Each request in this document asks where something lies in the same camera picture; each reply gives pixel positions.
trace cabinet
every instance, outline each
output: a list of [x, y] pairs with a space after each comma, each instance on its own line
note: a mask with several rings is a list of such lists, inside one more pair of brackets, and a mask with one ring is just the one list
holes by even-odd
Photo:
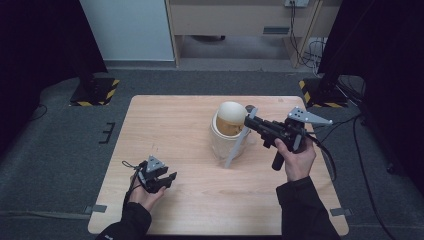
[[307, 7], [295, 8], [292, 26], [292, 8], [285, 7], [281, 0], [166, 0], [177, 65], [185, 35], [272, 34], [283, 38], [293, 66], [297, 67], [297, 52], [289, 38], [291, 30], [297, 50], [303, 54], [310, 37], [328, 36], [340, 2], [310, 0]]

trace wall socket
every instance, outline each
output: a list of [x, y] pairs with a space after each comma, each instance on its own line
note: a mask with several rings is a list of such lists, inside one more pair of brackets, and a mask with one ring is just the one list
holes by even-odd
[[284, 6], [292, 7], [292, 4], [295, 3], [296, 7], [307, 7], [309, 0], [286, 0]]

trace person's hand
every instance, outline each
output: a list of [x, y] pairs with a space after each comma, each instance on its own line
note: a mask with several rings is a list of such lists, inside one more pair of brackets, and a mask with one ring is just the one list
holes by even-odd
[[[141, 183], [138, 178], [134, 181], [134, 186], [139, 186]], [[151, 211], [153, 206], [165, 194], [166, 187], [163, 186], [157, 193], [148, 193], [142, 186], [136, 187], [128, 199], [128, 202], [135, 202], [141, 204], [147, 211]]]
[[309, 176], [314, 163], [316, 153], [313, 142], [309, 138], [304, 139], [304, 150], [300, 153], [289, 152], [281, 139], [275, 139], [278, 152], [284, 157], [287, 181], [296, 181]]

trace wooden table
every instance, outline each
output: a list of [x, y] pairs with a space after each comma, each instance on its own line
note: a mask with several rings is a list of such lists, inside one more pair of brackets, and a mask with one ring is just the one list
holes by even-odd
[[[135, 96], [116, 144], [100, 190], [88, 230], [99, 233], [121, 217], [122, 201], [128, 190], [131, 168], [150, 154], [178, 172], [172, 187], [152, 211], [149, 234], [165, 235], [280, 235], [281, 208], [275, 188], [286, 182], [284, 171], [271, 168], [276, 149], [256, 144], [233, 160], [229, 169], [215, 159], [210, 147], [211, 119], [225, 101], [258, 108], [257, 116], [284, 121], [295, 106], [304, 108], [299, 97], [265, 96]], [[321, 151], [311, 177], [327, 209], [340, 208], [339, 200]], [[340, 235], [348, 226], [344, 216], [331, 217]]]

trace white wall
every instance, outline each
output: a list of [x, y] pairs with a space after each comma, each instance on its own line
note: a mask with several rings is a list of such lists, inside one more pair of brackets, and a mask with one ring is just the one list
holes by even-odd
[[104, 60], [174, 61], [164, 0], [80, 0]]

